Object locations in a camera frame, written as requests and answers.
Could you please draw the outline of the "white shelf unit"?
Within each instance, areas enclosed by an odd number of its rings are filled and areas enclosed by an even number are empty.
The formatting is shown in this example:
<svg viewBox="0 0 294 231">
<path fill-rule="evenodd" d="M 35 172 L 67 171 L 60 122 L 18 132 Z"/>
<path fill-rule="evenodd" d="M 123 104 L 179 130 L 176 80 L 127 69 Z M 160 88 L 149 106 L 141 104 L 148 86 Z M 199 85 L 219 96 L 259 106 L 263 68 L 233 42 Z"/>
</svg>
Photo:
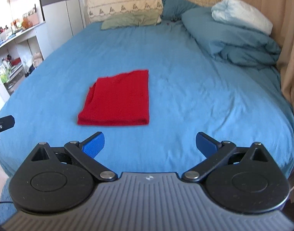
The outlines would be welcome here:
<svg viewBox="0 0 294 231">
<path fill-rule="evenodd" d="M 53 51 L 43 8 L 36 10 L 38 24 L 11 35 L 0 45 L 0 98 L 4 102 L 34 65 L 34 55 L 41 53 L 46 59 Z"/>
</svg>

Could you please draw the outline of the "teal pillow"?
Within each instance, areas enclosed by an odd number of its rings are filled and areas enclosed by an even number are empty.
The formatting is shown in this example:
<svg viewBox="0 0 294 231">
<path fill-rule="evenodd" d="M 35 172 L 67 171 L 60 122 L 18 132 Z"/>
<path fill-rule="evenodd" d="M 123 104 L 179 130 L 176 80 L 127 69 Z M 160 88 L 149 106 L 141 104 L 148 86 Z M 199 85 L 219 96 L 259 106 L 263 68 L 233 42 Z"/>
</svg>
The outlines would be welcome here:
<svg viewBox="0 0 294 231">
<path fill-rule="evenodd" d="M 163 12 L 161 19 L 169 21 L 181 20 L 182 14 L 186 11 L 200 7 L 188 0 L 162 0 Z"/>
</svg>

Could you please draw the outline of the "green pillow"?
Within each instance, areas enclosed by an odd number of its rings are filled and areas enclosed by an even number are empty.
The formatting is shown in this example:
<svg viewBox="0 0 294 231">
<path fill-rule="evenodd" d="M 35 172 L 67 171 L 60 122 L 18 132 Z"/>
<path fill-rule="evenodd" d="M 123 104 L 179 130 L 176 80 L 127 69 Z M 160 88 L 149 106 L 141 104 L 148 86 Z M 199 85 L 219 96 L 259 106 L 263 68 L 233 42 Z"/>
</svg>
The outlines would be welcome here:
<svg viewBox="0 0 294 231">
<path fill-rule="evenodd" d="M 156 26 L 161 22 L 161 16 L 155 10 L 137 11 L 110 16 L 105 21 L 103 21 L 101 30 L 122 27 Z"/>
</svg>

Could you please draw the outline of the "light blue folded blanket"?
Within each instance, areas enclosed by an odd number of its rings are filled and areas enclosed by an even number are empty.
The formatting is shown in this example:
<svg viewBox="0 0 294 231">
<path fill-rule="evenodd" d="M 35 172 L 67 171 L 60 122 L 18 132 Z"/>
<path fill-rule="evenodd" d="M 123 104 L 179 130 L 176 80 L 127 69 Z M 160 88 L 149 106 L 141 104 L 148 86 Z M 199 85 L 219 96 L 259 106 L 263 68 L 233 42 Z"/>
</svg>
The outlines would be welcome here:
<svg viewBox="0 0 294 231">
<path fill-rule="evenodd" d="M 211 8 L 212 18 L 221 23 L 249 28 L 271 35 L 273 24 L 257 8 L 242 0 L 222 0 Z"/>
</svg>

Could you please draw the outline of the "red cloth garment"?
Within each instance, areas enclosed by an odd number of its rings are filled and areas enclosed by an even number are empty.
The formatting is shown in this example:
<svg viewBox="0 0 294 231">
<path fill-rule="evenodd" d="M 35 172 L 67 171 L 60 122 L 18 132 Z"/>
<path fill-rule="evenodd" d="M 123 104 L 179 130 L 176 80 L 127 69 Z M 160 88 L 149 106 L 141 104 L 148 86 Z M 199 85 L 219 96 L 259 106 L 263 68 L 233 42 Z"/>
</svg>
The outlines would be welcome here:
<svg viewBox="0 0 294 231">
<path fill-rule="evenodd" d="M 146 69 L 98 78 L 77 117 L 79 125 L 88 126 L 140 126 L 149 121 Z"/>
</svg>

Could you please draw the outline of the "white wardrobe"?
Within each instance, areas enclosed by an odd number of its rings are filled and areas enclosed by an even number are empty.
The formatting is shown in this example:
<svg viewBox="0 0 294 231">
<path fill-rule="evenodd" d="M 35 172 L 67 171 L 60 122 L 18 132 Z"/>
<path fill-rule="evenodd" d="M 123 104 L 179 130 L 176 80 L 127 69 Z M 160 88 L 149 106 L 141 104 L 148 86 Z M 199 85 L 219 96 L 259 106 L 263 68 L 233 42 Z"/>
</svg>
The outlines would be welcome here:
<svg viewBox="0 0 294 231">
<path fill-rule="evenodd" d="M 84 28 L 79 0 L 40 0 L 53 51 Z"/>
</svg>

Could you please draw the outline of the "teal folded duvet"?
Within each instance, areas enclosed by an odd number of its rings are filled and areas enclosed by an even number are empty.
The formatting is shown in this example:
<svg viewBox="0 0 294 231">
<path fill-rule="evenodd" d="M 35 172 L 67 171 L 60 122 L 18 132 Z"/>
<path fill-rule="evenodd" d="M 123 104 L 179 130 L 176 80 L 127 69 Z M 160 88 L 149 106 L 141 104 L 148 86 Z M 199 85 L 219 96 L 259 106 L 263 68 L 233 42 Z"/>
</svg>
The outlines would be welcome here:
<svg viewBox="0 0 294 231">
<path fill-rule="evenodd" d="M 210 7 L 184 12 L 181 21 L 197 44 L 218 62 L 265 68 L 276 64 L 281 48 L 271 37 L 252 29 L 220 23 Z"/>
</svg>

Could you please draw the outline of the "blue bed sheet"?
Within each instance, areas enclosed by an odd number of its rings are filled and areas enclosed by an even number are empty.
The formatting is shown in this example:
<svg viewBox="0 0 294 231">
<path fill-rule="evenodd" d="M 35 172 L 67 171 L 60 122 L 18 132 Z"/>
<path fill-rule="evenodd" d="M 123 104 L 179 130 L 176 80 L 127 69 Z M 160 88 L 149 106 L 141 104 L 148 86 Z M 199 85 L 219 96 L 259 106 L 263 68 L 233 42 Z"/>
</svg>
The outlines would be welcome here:
<svg viewBox="0 0 294 231">
<path fill-rule="evenodd" d="M 150 122 L 135 127 L 80 126 L 89 88 L 99 77 L 149 72 Z M 26 78 L 0 111 L 15 126 L 1 134 L 0 164 L 13 175 L 39 141 L 58 146 L 97 130 L 98 161 L 120 172 L 182 172 L 204 156 L 204 131 L 240 146 L 261 141 L 284 174 L 294 168 L 294 114 L 273 67 L 240 67 L 204 53 L 182 23 L 82 30 Z"/>
</svg>

